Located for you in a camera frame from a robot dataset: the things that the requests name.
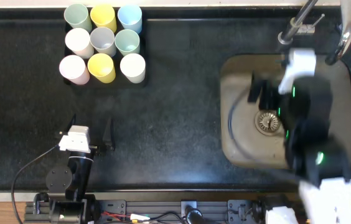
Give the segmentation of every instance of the chrome faucet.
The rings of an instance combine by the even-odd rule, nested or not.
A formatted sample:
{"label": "chrome faucet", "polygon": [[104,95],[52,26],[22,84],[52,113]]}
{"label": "chrome faucet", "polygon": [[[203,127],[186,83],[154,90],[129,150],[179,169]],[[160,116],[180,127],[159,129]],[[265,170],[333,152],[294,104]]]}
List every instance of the chrome faucet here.
{"label": "chrome faucet", "polygon": [[[290,20],[286,30],[280,32],[278,40],[281,44],[288,45],[293,41],[293,36],[297,33],[302,26],[303,20],[307,17],[308,13],[315,6],[318,0],[308,0],[301,8],[296,17]],[[342,11],[343,29],[339,44],[336,49],[326,57],[326,64],[333,65],[336,63],[343,54],[347,51],[351,44],[351,0],[340,0],[340,7]]]}

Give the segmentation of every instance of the sink drain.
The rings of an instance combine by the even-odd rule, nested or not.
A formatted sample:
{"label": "sink drain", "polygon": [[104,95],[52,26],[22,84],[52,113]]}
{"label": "sink drain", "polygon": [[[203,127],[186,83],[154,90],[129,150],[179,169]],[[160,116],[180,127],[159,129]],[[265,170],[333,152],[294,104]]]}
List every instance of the sink drain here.
{"label": "sink drain", "polygon": [[255,117],[256,128],[262,134],[272,136],[281,126],[275,111],[259,111]]}

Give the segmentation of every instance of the cup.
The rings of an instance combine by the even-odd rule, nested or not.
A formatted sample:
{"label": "cup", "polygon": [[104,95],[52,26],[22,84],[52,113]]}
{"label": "cup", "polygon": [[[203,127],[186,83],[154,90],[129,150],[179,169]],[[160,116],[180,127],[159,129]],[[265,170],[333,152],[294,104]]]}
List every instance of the cup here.
{"label": "cup", "polygon": [[121,72],[132,83],[140,83],[145,78],[145,60],[139,54],[128,54],[120,61]]}
{"label": "cup", "polygon": [[91,20],[97,27],[107,27],[116,32],[115,10],[109,4],[94,6],[90,13]]}
{"label": "cup", "polygon": [[139,54],[139,36],[133,30],[122,30],[116,34],[116,47],[123,56],[127,54]]}
{"label": "cup", "polygon": [[125,29],[131,29],[137,34],[143,29],[143,12],[139,6],[122,6],[118,11],[118,18]]}
{"label": "cup", "polygon": [[65,37],[66,46],[81,58],[88,59],[94,54],[90,43],[90,35],[85,29],[74,28]]}
{"label": "cup", "polygon": [[113,67],[113,60],[107,54],[95,54],[87,63],[88,71],[103,83],[112,82],[115,77],[115,68]]}
{"label": "cup", "polygon": [[64,57],[59,64],[59,72],[63,77],[77,85],[84,85],[90,80],[90,74],[84,60],[77,55]]}
{"label": "cup", "polygon": [[110,57],[115,56],[115,35],[111,29],[106,27],[94,29],[90,34],[90,42],[99,53],[107,54]]}
{"label": "cup", "polygon": [[63,17],[73,28],[82,28],[91,32],[93,26],[87,8],[82,4],[72,4],[65,9]]}

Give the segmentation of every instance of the black countertop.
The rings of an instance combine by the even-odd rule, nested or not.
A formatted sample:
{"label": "black countertop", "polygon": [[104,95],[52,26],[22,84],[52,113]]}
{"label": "black countertop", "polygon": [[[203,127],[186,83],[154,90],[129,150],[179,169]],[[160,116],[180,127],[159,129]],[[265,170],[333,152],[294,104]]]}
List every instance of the black countertop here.
{"label": "black countertop", "polygon": [[[339,10],[316,9],[307,21],[323,11],[316,33],[296,37],[293,47],[333,50]],[[24,164],[58,143],[54,132],[74,113],[92,129],[114,119],[116,150],[96,157],[90,191],[293,190],[224,156],[219,73],[233,55],[279,53],[276,37],[296,13],[145,9],[147,86],[81,90],[64,85],[58,71],[65,47],[62,9],[0,11],[0,190],[8,191]],[[343,60],[351,69],[351,47]],[[50,153],[22,173],[17,189],[45,190],[48,170],[66,162],[66,152]]]}

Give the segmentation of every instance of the blue cup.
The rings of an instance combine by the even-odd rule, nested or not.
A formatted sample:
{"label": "blue cup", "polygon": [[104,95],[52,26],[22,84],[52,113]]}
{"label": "blue cup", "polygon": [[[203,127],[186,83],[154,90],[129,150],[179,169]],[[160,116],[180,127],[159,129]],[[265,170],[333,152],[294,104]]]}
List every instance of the blue cup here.
{"label": "blue cup", "polygon": [[118,18],[125,29],[131,29],[137,34],[143,29],[143,12],[139,6],[122,6],[118,11]]}

